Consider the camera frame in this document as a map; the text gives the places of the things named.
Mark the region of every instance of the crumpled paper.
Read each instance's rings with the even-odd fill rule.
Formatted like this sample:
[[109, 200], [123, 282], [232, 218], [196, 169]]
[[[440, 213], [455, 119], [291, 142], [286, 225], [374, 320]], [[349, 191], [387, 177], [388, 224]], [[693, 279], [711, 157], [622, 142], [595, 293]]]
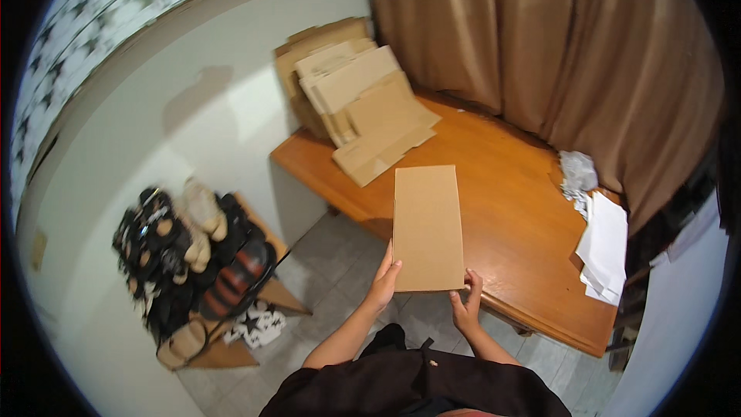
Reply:
[[594, 170], [592, 158], [581, 152], [558, 152], [563, 182], [561, 191], [566, 200], [574, 202], [576, 209], [584, 220], [589, 221], [587, 212], [587, 192], [598, 184], [597, 171]]

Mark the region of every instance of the cardboard box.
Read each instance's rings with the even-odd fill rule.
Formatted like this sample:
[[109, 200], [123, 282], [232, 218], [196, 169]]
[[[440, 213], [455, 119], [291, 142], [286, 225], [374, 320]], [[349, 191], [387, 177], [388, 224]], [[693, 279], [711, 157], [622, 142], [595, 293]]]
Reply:
[[296, 33], [288, 38], [286, 44], [275, 50], [276, 70], [291, 104], [291, 110], [301, 125], [318, 138], [329, 139], [329, 131], [301, 89], [296, 74], [296, 62], [308, 57], [312, 51], [329, 44], [356, 41], [357, 45], [362, 46], [364, 42], [369, 41], [368, 37], [365, 18], [346, 18]]
[[335, 146], [343, 146], [355, 140], [357, 134], [350, 125], [346, 113], [342, 111], [332, 113], [324, 108], [321, 94], [315, 85], [325, 76], [349, 65], [354, 59], [375, 48], [376, 43], [370, 39], [353, 39], [339, 44], [329, 44], [296, 62], [296, 73], [300, 77], [301, 88], [320, 114], [321, 122]]
[[398, 168], [394, 189], [397, 292], [460, 290], [463, 238], [456, 167]]
[[334, 160], [360, 187], [435, 135], [440, 116], [416, 100], [391, 48], [377, 48], [364, 20], [294, 34], [276, 56], [296, 116], [332, 140]]

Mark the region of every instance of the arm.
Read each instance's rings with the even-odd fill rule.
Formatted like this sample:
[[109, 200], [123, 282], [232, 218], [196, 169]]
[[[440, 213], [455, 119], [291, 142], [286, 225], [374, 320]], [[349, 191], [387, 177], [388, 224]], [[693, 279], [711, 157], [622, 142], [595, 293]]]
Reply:
[[402, 269], [402, 262], [394, 262], [392, 248], [391, 241], [389, 241], [386, 255], [381, 261], [381, 266], [363, 302], [339, 329], [314, 348], [306, 357], [303, 367], [321, 369], [323, 366], [355, 359], [373, 322], [394, 296], [394, 283]]
[[473, 270], [467, 269], [465, 281], [470, 284], [470, 296], [466, 304], [463, 304], [458, 292], [450, 292], [450, 304], [453, 306], [453, 323], [468, 341], [477, 358], [499, 362], [500, 364], [521, 365], [479, 325], [479, 304], [481, 303], [483, 288], [481, 276]]

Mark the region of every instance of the hand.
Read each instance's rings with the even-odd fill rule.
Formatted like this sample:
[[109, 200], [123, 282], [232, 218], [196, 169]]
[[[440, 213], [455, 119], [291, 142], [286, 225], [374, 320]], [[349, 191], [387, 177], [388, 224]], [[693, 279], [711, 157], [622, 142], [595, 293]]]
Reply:
[[394, 262], [394, 245], [389, 240], [386, 255], [383, 257], [378, 271], [376, 271], [376, 276], [370, 285], [365, 300], [362, 302], [362, 306], [365, 305], [376, 314], [383, 311], [388, 302], [391, 301], [391, 297], [394, 296], [396, 276], [401, 269], [402, 262]]
[[463, 336], [467, 336], [479, 326], [479, 304], [481, 303], [481, 290], [484, 285], [481, 276], [473, 270], [466, 269], [464, 281], [470, 284], [468, 301], [463, 304], [458, 292], [450, 292], [450, 304], [453, 306], [453, 324], [460, 330]]

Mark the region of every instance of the orange wooden tabletop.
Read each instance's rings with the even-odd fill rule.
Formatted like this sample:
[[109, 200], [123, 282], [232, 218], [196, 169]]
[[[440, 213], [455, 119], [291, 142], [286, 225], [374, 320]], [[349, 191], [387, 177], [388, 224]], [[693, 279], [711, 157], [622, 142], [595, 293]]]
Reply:
[[271, 157], [385, 240], [394, 226], [394, 169], [455, 164], [464, 261], [484, 278], [482, 300], [544, 335], [602, 356], [616, 308], [584, 294], [580, 268], [570, 260], [585, 221], [554, 184], [556, 153], [498, 120], [432, 98], [418, 96], [442, 116], [433, 127], [437, 135], [362, 189], [332, 160], [334, 145], [305, 129]]

